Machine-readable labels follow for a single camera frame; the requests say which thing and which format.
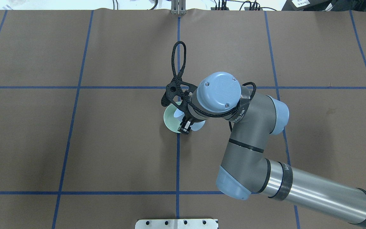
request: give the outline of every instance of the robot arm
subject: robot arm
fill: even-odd
[[[178,44],[184,46],[186,59],[184,43],[177,42],[174,50]],[[210,117],[222,117],[235,123],[216,181],[221,192],[240,200],[246,200],[252,192],[260,193],[366,227],[366,190],[264,158],[269,134],[281,133],[288,122],[286,104],[256,93],[256,87],[251,92],[229,73],[214,73],[199,87],[188,84],[181,81],[184,65],[167,85],[161,101],[163,106],[173,103],[184,112],[179,132],[188,134],[193,123]],[[189,89],[183,92],[181,85]],[[182,98],[180,105],[173,101],[175,96]]]

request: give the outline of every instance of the brown table surface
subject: brown table surface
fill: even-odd
[[[188,136],[163,123],[177,40],[185,81],[226,71],[289,106],[267,158],[366,189],[366,13],[0,11],[0,228],[355,228],[218,191],[227,122]]]

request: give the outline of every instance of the black cable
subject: black cable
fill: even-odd
[[[257,7],[256,2],[257,1],[254,1],[254,3],[252,4],[252,6],[249,8],[249,10],[254,10]]]
[[[237,2],[237,3],[243,3],[244,1],[237,1],[237,0],[227,0],[229,2]]]
[[[176,48],[178,45],[183,45],[183,65],[182,65],[182,68],[180,69],[179,73],[176,75],[176,68],[174,66],[174,56],[176,54]],[[174,44],[173,51],[172,51],[172,73],[173,73],[172,81],[181,80],[185,67],[186,67],[186,44],[182,41],[178,41]],[[183,89],[179,83],[177,83],[176,86],[177,86],[177,89],[179,90],[179,93],[183,96],[182,99],[186,100],[186,102],[193,108],[193,110],[195,110],[196,112],[198,112],[204,116],[208,116],[210,118],[222,118],[222,117],[231,115],[233,113],[236,113],[238,111],[238,106],[239,106],[240,102],[237,103],[237,106],[235,108],[233,108],[225,113],[222,113],[222,114],[210,114],[210,113],[204,112],[204,111],[200,110],[198,107],[196,107],[196,105],[194,105],[190,101],[190,98],[184,94]]]
[[[157,7],[158,1],[159,0],[155,0],[155,5],[150,10],[155,9]]]
[[[270,8],[270,7],[258,7],[258,8],[255,8],[254,10],[259,10],[259,9],[273,9],[273,8]]]
[[[245,3],[249,3],[249,7],[251,7],[251,6],[252,6],[251,1],[245,1],[245,2],[242,2],[242,5],[241,5],[241,7],[240,7],[240,10],[242,9],[242,7],[244,6],[244,4],[245,4]]]
[[[252,85],[252,87],[253,87],[251,96],[249,97],[249,100],[251,101],[254,98],[255,93],[257,92],[257,86],[254,82],[247,82],[247,83],[243,84],[243,86],[247,86],[247,85]],[[232,132],[233,126],[232,126],[232,123],[230,121],[228,122],[228,125],[230,126],[230,131]]]
[[[115,2],[112,0],[112,8],[115,9]]]

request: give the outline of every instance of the metal plate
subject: metal plate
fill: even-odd
[[[217,219],[164,219],[138,220],[135,229],[173,228],[173,229],[218,229]]]

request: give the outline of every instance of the light green bowl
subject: light green bowl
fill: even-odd
[[[165,113],[163,114],[163,121],[165,122],[165,125],[168,129],[170,129],[175,133],[179,133],[177,130],[180,127],[180,122],[173,116],[176,110],[177,107],[175,107],[173,104],[167,106]]]

